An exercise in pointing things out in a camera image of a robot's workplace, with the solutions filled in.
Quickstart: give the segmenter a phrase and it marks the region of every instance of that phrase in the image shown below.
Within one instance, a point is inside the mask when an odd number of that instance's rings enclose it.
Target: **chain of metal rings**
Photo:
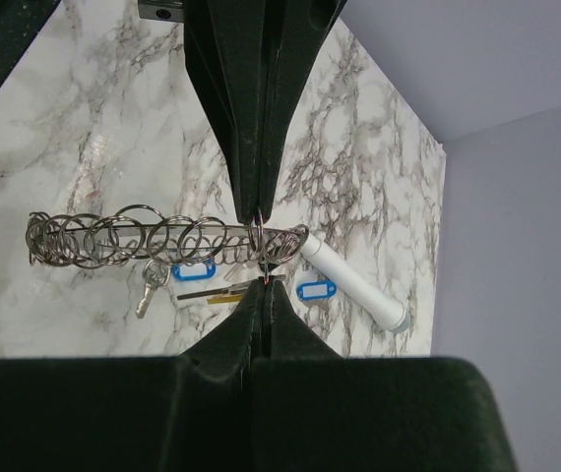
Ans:
[[[156,222],[142,222],[146,216]],[[165,217],[151,206],[131,205],[107,217],[31,213],[26,241],[31,264],[38,261],[57,267],[94,269],[149,259],[166,266],[206,261],[281,265],[300,251],[308,234],[304,225],[264,228],[260,215],[251,226],[227,225],[212,216]]]

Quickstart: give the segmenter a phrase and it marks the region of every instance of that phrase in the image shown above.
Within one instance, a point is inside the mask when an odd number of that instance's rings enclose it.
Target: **metal bracket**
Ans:
[[[139,0],[139,16],[144,20],[184,23],[184,0]]]

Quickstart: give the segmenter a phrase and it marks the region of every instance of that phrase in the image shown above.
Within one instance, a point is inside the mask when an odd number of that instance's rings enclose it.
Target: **key tag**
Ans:
[[[214,261],[205,261],[197,264],[174,265],[171,273],[180,282],[191,282],[194,280],[206,280],[211,278],[218,271]]]
[[[298,298],[303,302],[331,298],[337,291],[337,285],[331,280],[301,283],[296,289]]]

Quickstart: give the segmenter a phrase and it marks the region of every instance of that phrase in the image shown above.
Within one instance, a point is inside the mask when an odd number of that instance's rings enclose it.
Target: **white marker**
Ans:
[[[372,315],[379,327],[392,332],[409,328],[409,312],[403,304],[370,285],[328,244],[309,233],[300,252],[304,259]]]

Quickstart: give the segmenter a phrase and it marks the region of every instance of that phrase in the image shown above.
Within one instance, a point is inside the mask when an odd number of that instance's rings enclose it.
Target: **white marble table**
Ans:
[[[295,310],[341,354],[429,353],[444,166],[338,22],[292,121],[270,225],[307,224],[412,314],[393,336],[342,293],[306,307],[293,287],[317,274],[294,260],[284,270]],[[143,263],[29,265],[31,211],[109,215],[138,203],[235,221],[182,29],[139,20],[132,0],[66,0],[0,90],[0,357],[177,354],[228,316],[231,306],[178,303],[202,285],[172,281],[137,320]]]

